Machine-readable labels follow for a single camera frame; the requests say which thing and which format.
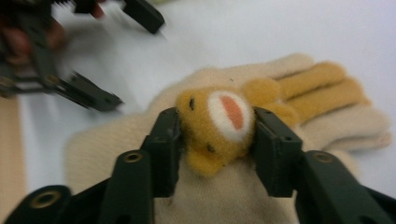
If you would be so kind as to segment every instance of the plush toy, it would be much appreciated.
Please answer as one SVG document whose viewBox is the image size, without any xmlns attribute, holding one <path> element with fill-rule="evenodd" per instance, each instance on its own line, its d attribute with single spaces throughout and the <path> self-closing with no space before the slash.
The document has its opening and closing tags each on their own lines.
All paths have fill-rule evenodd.
<svg viewBox="0 0 396 224">
<path fill-rule="evenodd" d="M 187 161 L 199 175 L 212 176 L 248 153 L 254 112 L 238 90 L 213 87 L 184 91 L 177 98 L 177 110 Z"/>
</svg>

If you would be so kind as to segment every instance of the wooden surface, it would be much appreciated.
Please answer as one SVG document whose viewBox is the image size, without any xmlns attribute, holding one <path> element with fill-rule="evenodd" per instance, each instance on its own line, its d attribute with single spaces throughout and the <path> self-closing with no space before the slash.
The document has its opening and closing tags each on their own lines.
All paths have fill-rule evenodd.
<svg viewBox="0 0 396 224">
<path fill-rule="evenodd" d="M 0 97 L 0 223 L 26 193 L 17 98 Z"/>
</svg>

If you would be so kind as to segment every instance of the plush bear ear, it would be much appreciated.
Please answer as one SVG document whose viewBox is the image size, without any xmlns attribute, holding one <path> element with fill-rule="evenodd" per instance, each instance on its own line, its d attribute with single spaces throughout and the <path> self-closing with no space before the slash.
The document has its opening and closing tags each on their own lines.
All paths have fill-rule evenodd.
<svg viewBox="0 0 396 224">
<path fill-rule="evenodd" d="M 206 148 L 190 149 L 187 151 L 187 163 L 190 168 L 198 175 L 210 177 L 215 175 L 222 167 L 222 159 L 217 155 L 203 153 Z"/>
</svg>

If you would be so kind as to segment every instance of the black eye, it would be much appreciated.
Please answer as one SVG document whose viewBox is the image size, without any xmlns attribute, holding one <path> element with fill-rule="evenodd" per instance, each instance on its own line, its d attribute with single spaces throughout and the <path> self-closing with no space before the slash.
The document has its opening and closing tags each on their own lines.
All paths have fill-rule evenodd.
<svg viewBox="0 0 396 224">
<path fill-rule="evenodd" d="M 210 146 L 209 144 L 207 144 L 207 150 L 209 151 L 209 152 L 212 152 L 212 153 L 215 153 L 216 152 L 216 150 L 212 147 L 212 146 Z"/>
<path fill-rule="evenodd" d="M 191 109 L 191 110 L 194 110 L 194 108 L 195 108 L 195 99 L 194 99 L 194 98 L 191 98 L 191 99 L 190 99 L 190 109 Z"/>
</svg>

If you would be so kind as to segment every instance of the white surface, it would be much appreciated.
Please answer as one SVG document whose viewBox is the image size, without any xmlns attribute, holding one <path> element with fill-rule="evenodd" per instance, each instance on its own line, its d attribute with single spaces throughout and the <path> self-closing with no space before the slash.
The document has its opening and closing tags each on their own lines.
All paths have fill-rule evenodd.
<svg viewBox="0 0 396 224">
<path fill-rule="evenodd" d="M 75 132 L 145 109 L 166 86 L 205 66 L 262 63 L 293 52 L 342 64 L 396 120 L 396 3 L 377 1 L 174 0 L 156 6 L 166 20 L 150 35 L 114 3 L 95 21 L 56 7 L 70 41 L 60 70 L 77 70 L 126 103 L 102 114 L 57 95 L 21 100 L 28 188 L 64 184 L 63 154 Z M 396 198 L 396 144 L 354 153 L 361 182 Z"/>
</svg>

